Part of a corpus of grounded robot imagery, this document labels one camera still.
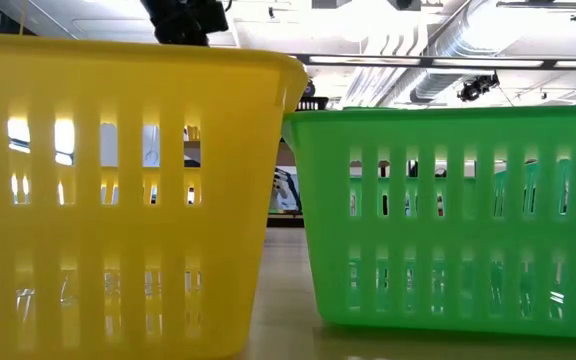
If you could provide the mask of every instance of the basket slot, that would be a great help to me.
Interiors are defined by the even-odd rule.
[[[159,121],[157,114],[151,114],[149,118],[144,121],[156,122]],[[144,125],[143,127],[143,154],[144,154],[144,168],[158,168],[159,167],[159,154],[161,153],[161,131],[159,126],[155,124]]]
[[[161,265],[146,267],[146,335],[151,341],[161,338]]]
[[[557,215],[566,216],[570,209],[570,159],[563,158],[557,161]]]
[[[497,257],[493,258],[489,262],[489,272],[490,272],[490,303],[489,303],[489,315],[492,317],[500,317],[503,313],[504,301],[507,299],[504,297],[504,291],[506,288],[505,274],[506,264],[504,264],[502,255],[499,254]]]
[[[33,264],[33,253],[27,243],[18,243],[13,245],[15,248],[15,322],[17,329],[17,348],[29,350],[36,346],[37,340],[37,320],[41,316],[37,314],[37,282],[35,281],[35,264]],[[42,300],[46,300],[48,295],[45,287],[40,288],[42,290]],[[48,309],[41,308],[40,311],[50,312],[50,307]],[[58,312],[51,314],[56,316],[58,321]],[[48,325],[49,330],[53,330],[52,334],[58,334],[59,328],[53,328],[50,324]]]
[[[116,205],[118,202],[119,183],[117,180],[117,169],[114,167],[102,168],[101,203],[104,205]]]
[[[129,208],[142,202],[142,111],[133,103],[124,102],[119,109],[117,133],[119,137],[119,183],[121,205]]]
[[[185,313],[184,333],[187,339],[201,335],[202,274],[197,260],[187,258],[184,273]]]
[[[362,175],[363,168],[360,159],[351,160],[349,166],[350,174],[350,216],[361,216],[362,208]]]
[[[461,317],[470,318],[473,316],[473,310],[474,310],[473,299],[475,290],[475,275],[473,272],[475,263],[473,261],[472,252],[465,250],[462,251],[460,254],[460,260],[461,260],[459,263],[460,297],[458,302],[459,315]]]
[[[406,156],[406,178],[404,195],[404,214],[410,217],[417,217],[419,210],[419,159],[417,155],[407,154]]]
[[[348,256],[348,287],[347,306],[350,311],[361,310],[362,270],[361,249],[357,246],[350,248]]]
[[[144,177],[143,203],[155,205],[157,203],[157,181],[151,176]]]
[[[506,183],[508,182],[507,170],[508,162],[506,159],[495,159],[494,165],[494,199],[493,199],[493,217],[503,218],[505,213],[508,211],[506,209],[506,197],[508,196],[508,191],[506,190]]]
[[[451,178],[449,181],[457,181],[455,178]],[[477,160],[474,154],[471,154],[470,151],[466,151],[464,155],[464,176],[463,176],[463,215],[464,218],[468,220],[473,220],[475,218],[475,208],[476,208],[476,196],[475,196],[475,184],[477,182]],[[457,208],[457,205],[454,201],[451,201],[451,204],[454,208]]]
[[[388,217],[390,215],[390,161],[389,154],[380,151],[377,164],[377,215]]]
[[[122,317],[122,286],[125,279],[119,269],[118,263],[109,264],[108,254],[104,257],[104,333],[106,343],[117,344],[122,340],[123,325]]]
[[[184,161],[185,167],[201,167],[201,138],[199,126],[184,127]]]
[[[524,258],[519,269],[519,312],[524,319],[533,317],[535,299],[535,265],[530,258]]]
[[[73,167],[57,166],[57,203],[72,205],[75,203],[75,169]]]
[[[548,313],[551,320],[562,320],[564,318],[564,302],[568,300],[564,291],[564,284],[568,282],[568,266],[561,259],[552,262],[550,266],[550,273],[553,276],[549,281]]]
[[[443,315],[446,311],[446,258],[440,251],[435,251],[431,264],[430,312]]]
[[[416,312],[418,309],[419,280],[417,278],[417,258],[414,247],[406,248],[403,258],[404,270],[404,311]]]
[[[376,302],[375,310],[379,312],[391,311],[392,305],[390,294],[392,293],[390,279],[392,272],[389,269],[388,252],[377,253],[376,267]]]

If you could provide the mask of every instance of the floor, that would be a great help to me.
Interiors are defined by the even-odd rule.
[[[235,358],[576,360],[576,340],[325,325],[304,230],[268,229],[248,345]]]

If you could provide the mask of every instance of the yellow basket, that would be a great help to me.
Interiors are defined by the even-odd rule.
[[[267,52],[0,36],[0,359],[239,351],[281,118],[306,80]],[[11,121],[27,153],[9,148]],[[63,121],[73,166],[55,162]],[[117,126],[118,167],[100,165],[101,123]],[[158,168],[142,166],[145,124]]]

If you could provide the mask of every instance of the green basket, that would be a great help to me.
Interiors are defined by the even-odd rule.
[[[324,320],[576,337],[576,107],[286,120]]]

